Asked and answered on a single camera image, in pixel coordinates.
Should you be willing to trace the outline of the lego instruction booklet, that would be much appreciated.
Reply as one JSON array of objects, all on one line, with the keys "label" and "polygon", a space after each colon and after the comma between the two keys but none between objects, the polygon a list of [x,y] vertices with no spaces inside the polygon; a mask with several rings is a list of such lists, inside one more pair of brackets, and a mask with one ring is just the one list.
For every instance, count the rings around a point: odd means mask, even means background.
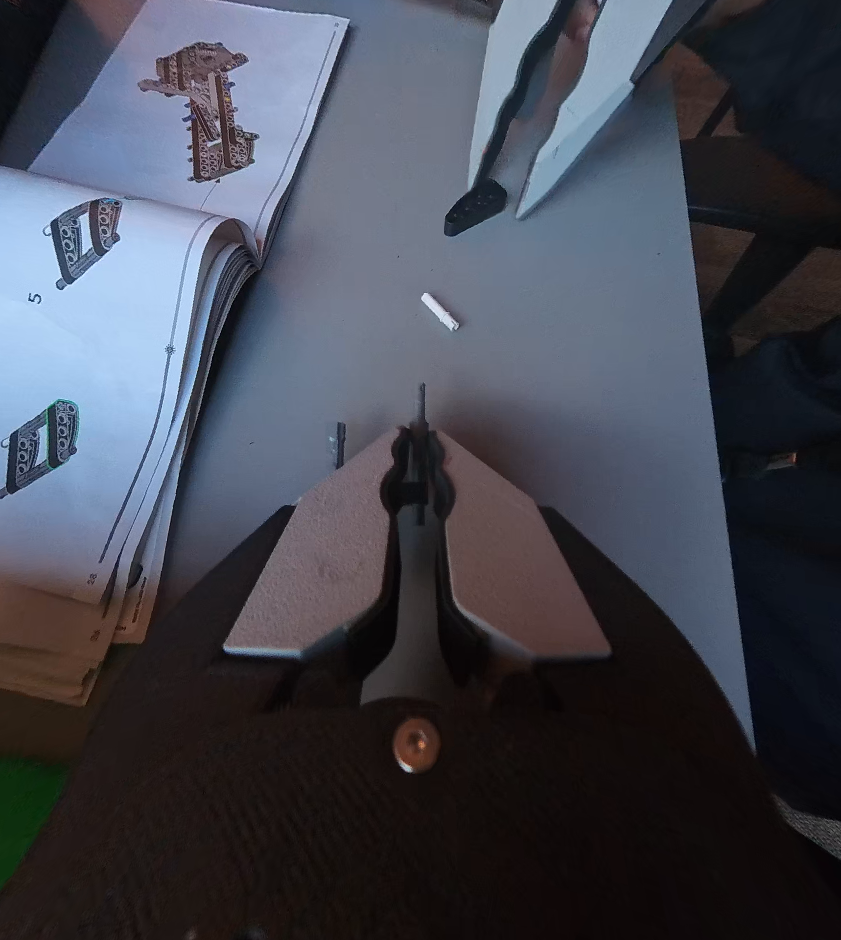
[{"label": "lego instruction booklet", "polygon": [[144,2],[28,170],[0,165],[0,689],[87,702],[149,616],[211,359],[350,21]]}]

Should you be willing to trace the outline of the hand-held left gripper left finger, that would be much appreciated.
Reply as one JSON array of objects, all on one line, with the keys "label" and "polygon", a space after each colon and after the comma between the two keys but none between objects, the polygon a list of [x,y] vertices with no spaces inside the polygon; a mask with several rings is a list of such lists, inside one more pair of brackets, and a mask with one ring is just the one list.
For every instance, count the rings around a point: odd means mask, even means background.
[{"label": "hand-held left gripper left finger", "polygon": [[390,429],[304,493],[223,643],[227,654],[303,659],[381,602],[398,539],[384,487]]}]

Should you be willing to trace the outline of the black lego axle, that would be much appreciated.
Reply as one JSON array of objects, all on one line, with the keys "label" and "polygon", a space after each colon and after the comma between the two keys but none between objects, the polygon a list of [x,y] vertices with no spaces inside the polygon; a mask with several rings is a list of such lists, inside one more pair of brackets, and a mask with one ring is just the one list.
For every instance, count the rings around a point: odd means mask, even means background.
[{"label": "black lego axle", "polygon": [[414,484],[415,523],[425,524],[426,507],[429,497],[429,424],[426,418],[426,383],[419,385],[416,400],[415,418],[410,425],[411,476]]}]

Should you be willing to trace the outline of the white lego pin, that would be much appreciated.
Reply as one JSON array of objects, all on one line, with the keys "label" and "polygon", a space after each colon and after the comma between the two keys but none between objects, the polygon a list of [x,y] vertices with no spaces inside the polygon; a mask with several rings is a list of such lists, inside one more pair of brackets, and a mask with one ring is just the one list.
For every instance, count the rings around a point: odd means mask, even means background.
[{"label": "white lego pin", "polygon": [[455,319],[455,317],[450,313],[450,311],[442,305],[436,297],[431,293],[425,292],[421,295],[421,302],[427,308],[428,311],[441,323],[446,329],[450,332],[456,332],[460,329],[460,323]]}]

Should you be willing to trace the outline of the black chair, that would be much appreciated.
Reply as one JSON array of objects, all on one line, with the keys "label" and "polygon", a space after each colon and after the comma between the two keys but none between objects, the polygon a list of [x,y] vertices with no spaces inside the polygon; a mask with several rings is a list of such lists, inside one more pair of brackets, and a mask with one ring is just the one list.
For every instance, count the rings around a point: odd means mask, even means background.
[{"label": "black chair", "polygon": [[752,239],[704,314],[709,368],[732,329],[815,249],[841,251],[841,64],[810,70],[713,65],[725,83],[682,144],[691,221]]}]

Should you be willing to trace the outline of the black lego beam piece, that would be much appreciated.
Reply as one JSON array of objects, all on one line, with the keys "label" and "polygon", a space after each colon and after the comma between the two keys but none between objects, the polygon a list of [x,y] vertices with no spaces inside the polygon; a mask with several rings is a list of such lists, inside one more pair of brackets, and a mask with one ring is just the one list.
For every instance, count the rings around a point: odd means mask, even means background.
[{"label": "black lego beam piece", "polygon": [[447,211],[443,233],[452,238],[502,214],[508,201],[506,189],[493,179],[485,179],[470,188]]}]

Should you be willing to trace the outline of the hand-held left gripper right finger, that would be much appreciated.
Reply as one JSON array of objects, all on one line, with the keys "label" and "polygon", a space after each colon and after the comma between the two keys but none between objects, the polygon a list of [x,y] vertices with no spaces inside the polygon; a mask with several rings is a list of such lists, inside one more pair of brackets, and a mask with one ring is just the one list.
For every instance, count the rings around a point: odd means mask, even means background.
[{"label": "hand-held left gripper right finger", "polygon": [[447,659],[608,659],[612,648],[535,501],[447,434],[428,439]]}]

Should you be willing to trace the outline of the person's dark trousers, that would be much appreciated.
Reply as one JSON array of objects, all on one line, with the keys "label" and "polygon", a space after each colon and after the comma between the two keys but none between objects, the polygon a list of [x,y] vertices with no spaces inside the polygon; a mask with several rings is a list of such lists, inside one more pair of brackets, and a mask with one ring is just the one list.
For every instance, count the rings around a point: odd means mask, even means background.
[{"label": "person's dark trousers", "polygon": [[711,375],[757,750],[841,822],[841,316]]}]

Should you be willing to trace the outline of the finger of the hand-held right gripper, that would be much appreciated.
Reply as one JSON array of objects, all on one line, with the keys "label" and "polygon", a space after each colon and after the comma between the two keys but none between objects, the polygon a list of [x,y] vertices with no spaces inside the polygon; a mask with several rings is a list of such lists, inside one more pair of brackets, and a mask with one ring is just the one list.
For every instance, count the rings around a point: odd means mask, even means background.
[{"label": "finger of the hand-held right gripper", "polygon": [[491,172],[534,70],[571,20],[591,29],[591,2],[501,2],[489,28],[471,143],[467,204],[504,205]]},{"label": "finger of the hand-held right gripper", "polygon": [[554,125],[537,150],[516,207],[524,219],[633,95],[639,81],[696,20],[710,1],[601,2],[588,36],[587,57]]}]

